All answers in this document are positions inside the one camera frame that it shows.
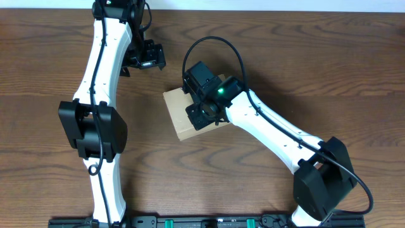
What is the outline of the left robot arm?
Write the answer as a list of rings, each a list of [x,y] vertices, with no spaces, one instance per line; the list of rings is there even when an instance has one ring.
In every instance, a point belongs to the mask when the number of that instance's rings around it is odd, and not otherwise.
[[[83,219],[50,220],[49,227],[131,227],[120,178],[120,157],[128,136],[116,109],[120,77],[130,68],[162,70],[161,44],[146,39],[150,11],[146,1],[94,1],[94,36],[84,77],[71,101],[59,104],[58,116],[68,142],[90,176],[94,211]]]

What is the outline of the cardboard box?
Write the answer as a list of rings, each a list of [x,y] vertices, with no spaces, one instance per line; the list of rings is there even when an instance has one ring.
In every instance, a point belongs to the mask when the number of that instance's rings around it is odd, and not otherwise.
[[[164,92],[163,97],[168,108],[175,132],[177,133],[177,137],[180,141],[228,125],[228,123],[226,122],[219,123],[219,125],[211,123],[201,130],[196,130],[191,124],[185,111],[186,107],[190,106],[193,103],[190,94],[185,94],[179,87],[177,89]]]

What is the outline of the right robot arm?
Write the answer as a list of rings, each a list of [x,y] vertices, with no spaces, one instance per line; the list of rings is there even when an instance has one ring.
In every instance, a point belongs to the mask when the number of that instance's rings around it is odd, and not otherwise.
[[[221,80],[184,77],[182,90],[193,104],[186,108],[196,130],[230,122],[244,129],[277,155],[294,176],[296,227],[323,225],[356,186],[349,153],[342,141],[323,141],[303,132],[267,107],[235,77]]]

